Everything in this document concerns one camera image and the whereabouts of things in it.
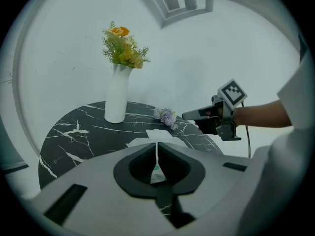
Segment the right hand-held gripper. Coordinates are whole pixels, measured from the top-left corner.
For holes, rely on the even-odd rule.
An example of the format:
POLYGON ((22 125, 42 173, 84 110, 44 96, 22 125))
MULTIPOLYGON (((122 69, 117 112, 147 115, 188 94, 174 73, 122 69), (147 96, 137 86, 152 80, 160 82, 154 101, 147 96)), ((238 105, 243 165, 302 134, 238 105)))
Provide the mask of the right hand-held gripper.
POLYGON ((245 91, 231 79, 212 97, 212 105, 182 114, 184 120, 195 120, 203 134, 219 135, 223 141, 238 141, 233 120, 236 107, 247 98, 245 91))

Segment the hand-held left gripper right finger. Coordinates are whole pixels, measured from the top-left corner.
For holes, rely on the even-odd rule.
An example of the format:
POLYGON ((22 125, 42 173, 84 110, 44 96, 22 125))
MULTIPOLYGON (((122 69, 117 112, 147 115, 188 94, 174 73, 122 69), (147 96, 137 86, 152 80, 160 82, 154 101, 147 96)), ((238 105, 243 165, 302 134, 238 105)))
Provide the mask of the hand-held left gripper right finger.
POLYGON ((206 172, 204 166, 165 143, 157 144, 158 164, 174 195, 193 193, 202 183, 206 172))

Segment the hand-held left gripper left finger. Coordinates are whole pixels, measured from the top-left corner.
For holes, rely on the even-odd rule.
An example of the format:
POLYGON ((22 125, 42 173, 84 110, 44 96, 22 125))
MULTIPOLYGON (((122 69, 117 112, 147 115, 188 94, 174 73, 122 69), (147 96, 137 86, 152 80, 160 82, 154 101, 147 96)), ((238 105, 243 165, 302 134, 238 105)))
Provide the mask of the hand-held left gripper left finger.
POLYGON ((114 179, 132 197, 155 199, 157 190, 151 186, 151 176, 156 164, 156 144, 148 144, 115 165, 114 179))

